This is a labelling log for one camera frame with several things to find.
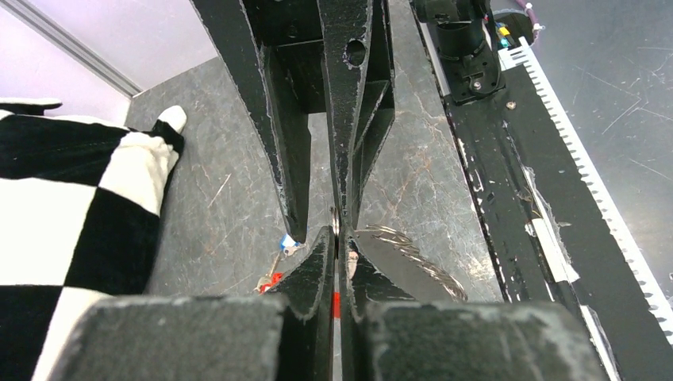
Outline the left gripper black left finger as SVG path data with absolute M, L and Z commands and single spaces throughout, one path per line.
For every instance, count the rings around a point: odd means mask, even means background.
M 122 297 L 78 321 L 54 380 L 329 380 L 333 230 L 259 296 Z

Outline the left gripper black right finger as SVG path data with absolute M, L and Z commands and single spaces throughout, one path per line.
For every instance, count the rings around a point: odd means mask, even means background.
M 551 302 L 419 302 L 339 236 L 345 380 L 604 380 L 584 328 Z

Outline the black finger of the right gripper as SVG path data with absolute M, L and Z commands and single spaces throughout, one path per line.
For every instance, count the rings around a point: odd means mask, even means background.
M 195 10 L 225 62 L 271 169 L 287 233 L 306 242 L 310 166 L 307 114 L 263 41 L 251 1 L 195 1 Z
M 343 225 L 358 223 L 363 190 L 395 117 L 386 1 L 319 1 L 333 194 Z

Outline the key with blue tag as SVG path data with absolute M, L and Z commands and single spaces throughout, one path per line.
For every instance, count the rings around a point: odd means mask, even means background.
M 304 247 L 303 243 L 295 241 L 289 234 L 285 234 L 279 242 L 280 251 L 284 256 L 292 256 Z

